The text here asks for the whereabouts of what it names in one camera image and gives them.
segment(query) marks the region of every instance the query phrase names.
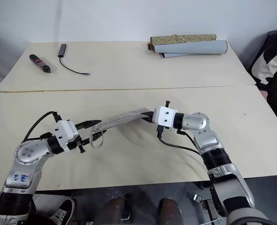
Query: wooden tabletop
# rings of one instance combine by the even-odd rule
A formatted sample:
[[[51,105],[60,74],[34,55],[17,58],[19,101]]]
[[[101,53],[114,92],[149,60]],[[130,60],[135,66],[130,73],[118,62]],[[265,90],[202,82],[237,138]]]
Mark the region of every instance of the wooden tabletop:
[[[277,175],[277,118],[255,86],[0,93],[0,189],[15,148],[45,112],[58,111],[63,119],[79,123],[141,107],[154,110],[166,100],[181,113],[208,115],[211,128],[245,178]],[[32,137],[54,126],[49,117]],[[156,128],[144,120],[135,121],[108,130],[99,150],[88,145],[83,154],[76,149],[52,157],[44,165],[38,190],[208,180],[201,157],[162,145]],[[83,138],[88,134],[88,130],[80,131]],[[193,148],[175,132],[166,130],[163,138]]]
[[[61,43],[32,43],[0,83],[0,91],[119,90],[253,85],[228,44],[223,55],[189,55],[164,59],[147,49],[147,42],[67,42],[62,62]],[[30,61],[35,54],[51,67],[44,73]]]

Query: red marker pen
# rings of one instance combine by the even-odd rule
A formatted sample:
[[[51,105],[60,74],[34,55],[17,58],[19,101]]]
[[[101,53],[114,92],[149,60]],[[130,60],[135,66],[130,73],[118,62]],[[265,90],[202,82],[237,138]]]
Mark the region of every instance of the red marker pen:
[[[35,65],[40,67],[45,73],[51,72],[51,68],[36,55],[32,54],[29,56],[29,58],[31,59],[32,62],[34,62]]]

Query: black and white bag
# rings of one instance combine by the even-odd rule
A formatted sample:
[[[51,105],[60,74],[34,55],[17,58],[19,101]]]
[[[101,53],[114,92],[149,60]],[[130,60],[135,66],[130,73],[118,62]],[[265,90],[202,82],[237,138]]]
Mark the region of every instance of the black and white bag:
[[[259,90],[267,91],[267,101],[277,116],[277,30],[268,33],[249,73]]]

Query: brown shoe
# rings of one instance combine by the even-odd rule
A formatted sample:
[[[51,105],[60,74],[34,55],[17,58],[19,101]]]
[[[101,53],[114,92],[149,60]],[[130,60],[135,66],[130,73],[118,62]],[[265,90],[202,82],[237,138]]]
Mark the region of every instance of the brown shoe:
[[[100,213],[94,220],[94,225],[105,225],[105,224],[120,224],[122,213],[125,207],[124,198],[115,198],[110,200],[101,209]]]
[[[162,200],[158,225],[183,225],[181,210],[173,199]]]

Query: black cable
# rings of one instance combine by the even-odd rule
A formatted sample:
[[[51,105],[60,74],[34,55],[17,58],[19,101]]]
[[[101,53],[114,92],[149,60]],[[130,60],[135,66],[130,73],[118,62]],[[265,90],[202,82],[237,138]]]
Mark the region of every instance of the black cable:
[[[74,73],[76,73],[76,74],[90,75],[90,73],[79,73],[79,72],[77,72],[77,71],[74,71],[74,70],[72,70],[72,69],[66,67],[66,66],[61,62],[61,58],[62,58],[62,57],[59,57],[59,62],[61,63],[61,65],[62,65],[64,68],[66,68],[66,69],[68,69],[68,70],[70,70],[70,71],[72,71],[72,72],[74,72]]]
[[[174,148],[179,148],[179,149],[186,149],[188,151],[192,151],[192,152],[194,152],[194,153],[199,155],[199,153],[196,150],[193,150],[193,149],[190,149],[190,148],[186,148],[186,147],[183,147],[183,146],[179,146],[179,145],[169,144],[169,143],[165,142],[164,140],[162,140],[162,137],[160,137],[160,136],[158,136],[158,139],[159,139],[159,141],[161,143],[163,143],[163,144],[165,144],[167,146],[174,147]]]
[[[185,135],[190,139],[191,143],[196,147],[195,142],[193,141],[193,139],[187,133],[185,133]]]
[[[231,225],[245,225],[247,223],[261,223],[262,225],[277,225],[272,221],[259,218],[259,217],[243,217],[235,220],[234,222],[231,223]]]
[[[25,141],[28,141],[28,137],[30,136],[31,132],[34,130],[34,128],[38,125],[38,123],[40,123],[45,117],[47,117],[48,115],[50,114],[57,114],[56,112],[54,111],[50,111],[50,112],[47,112],[46,114],[44,114],[42,117],[40,117],[30,128],[30,130],[27,132],[25,138],[23,139],[22,143],[25,142]]]
[[[33,137],[33,138],[27,138],[26,141],[35,141],[35,140],[40,140],[41,137]]]

